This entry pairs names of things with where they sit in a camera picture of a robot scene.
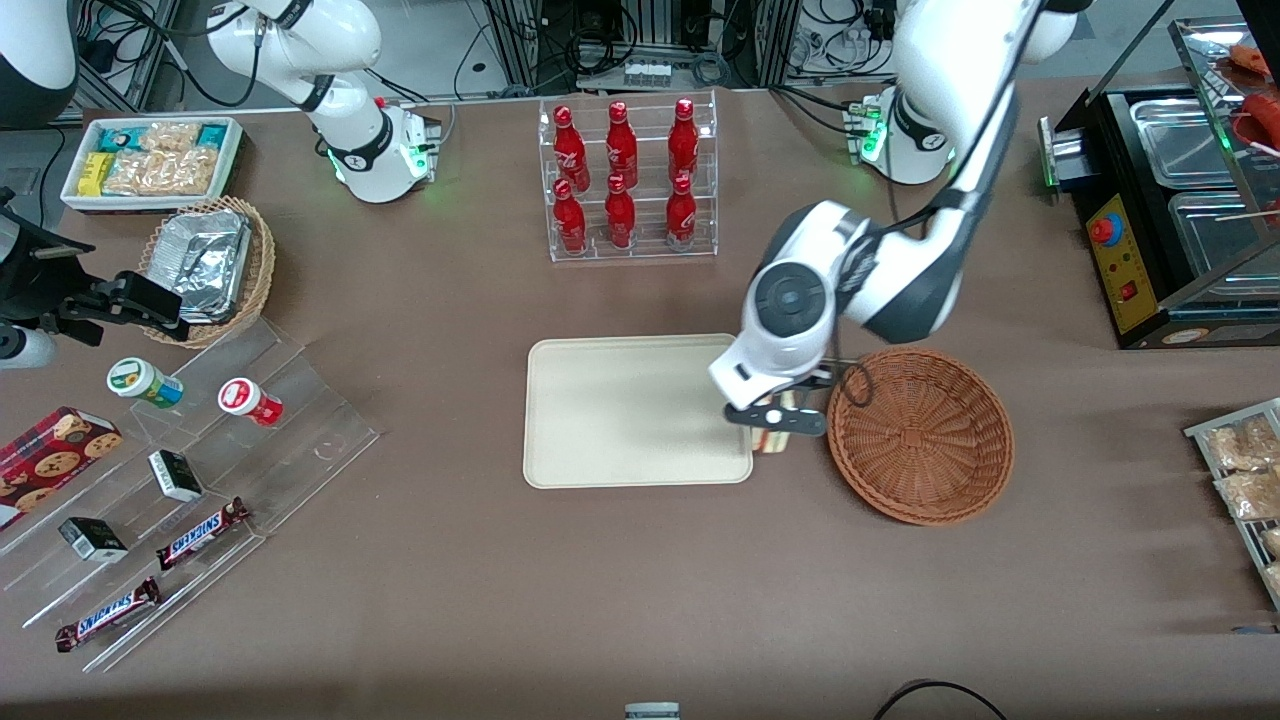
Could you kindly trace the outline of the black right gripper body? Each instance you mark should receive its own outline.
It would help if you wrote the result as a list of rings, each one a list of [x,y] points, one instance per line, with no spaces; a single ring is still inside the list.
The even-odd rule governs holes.
[[[69,240],[36,225],[9,208],[15,197],[1,192],[3,219],[13,227],[12,242],[3,252],[3,322],[47,334],[74,334],[76,319],[61,315],[63,304],[96,283],[81,265],[79,256],[96,246]]]

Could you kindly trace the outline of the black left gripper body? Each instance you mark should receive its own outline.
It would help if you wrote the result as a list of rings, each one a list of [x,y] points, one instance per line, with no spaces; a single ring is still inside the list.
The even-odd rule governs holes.
[[[783,391],[794,393],[796,398],[808,396],[810,392],[829,389],[838,379],[837,363],[819,363],[813,370],[796,379]]]

